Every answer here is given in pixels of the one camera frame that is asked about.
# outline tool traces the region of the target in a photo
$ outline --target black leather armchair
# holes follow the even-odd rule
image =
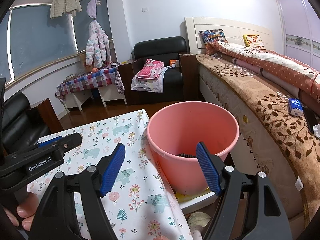
[[[36,144],[50,133],[37,108],[30,107],[23,93],[18,92],[4,102],[2,143],[8,154]]]
[[[119,66],[124,95],[129,105],[197,99],[196,55],[187,54],[187,44],[183,37],[142,41],[134,46],[133,53],[136,58],[134,62]],[[160,60],[164,66],[169,66],[170,59],[180,59],[180,68],[166,70],[163,93],[131,90],[132,78],[143,68],[148,58]]]

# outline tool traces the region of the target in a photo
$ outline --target pink plastic bucket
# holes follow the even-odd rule
[[[224,108],[189,101],[158,111],[148,123],[147,137],[171,187],[194,195],[208,187],[198,160],[176,155],[196,155],[196,144],[203,141],[211,154],[224,161],[238,140],[239,126]]]

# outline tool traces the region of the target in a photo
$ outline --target white puffer jacket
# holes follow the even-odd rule
[[[102,30],[100,24],[97,21],[93,21],[89,25],[90,38],[87,42],[86,48],[86,63],[96,68],[101,68],[102,63],[111,63],[109,39],[105,31]]]

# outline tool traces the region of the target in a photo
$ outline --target basket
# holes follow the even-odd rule
[[[86,73],[92,72],[93,66],[92,66],[92,65],[87,65],[85,52],[79,54],[79,58],[80,58],[81,63],[82,63],[82,65],[83,65],[83,67],[84,67],[84,71],[85,71]]]

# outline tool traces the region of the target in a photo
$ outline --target finger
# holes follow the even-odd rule
[[[169,239],[166,238],[165,236],[158,236],[157,238],[155,238],[155,240],[169,240]]]
[[[5,207],[3,209],[4,209],[5,213],[7,214],[7,216],[9,217],[12,224],[14,224],[16,227],[19,226],[19,221],[16,219],[16,217],[14,215],[12,215],[12,213],[9,210],[7,210]]]
[[[17,213],[22,218],[32,216],[39,205],[39,200],[36,194],[28,192],[28,198],[17,207]]]
[[[25,230],[30,231],[31,224],[33,222],[35,215],[28,217],[22,221],[22,226]]]

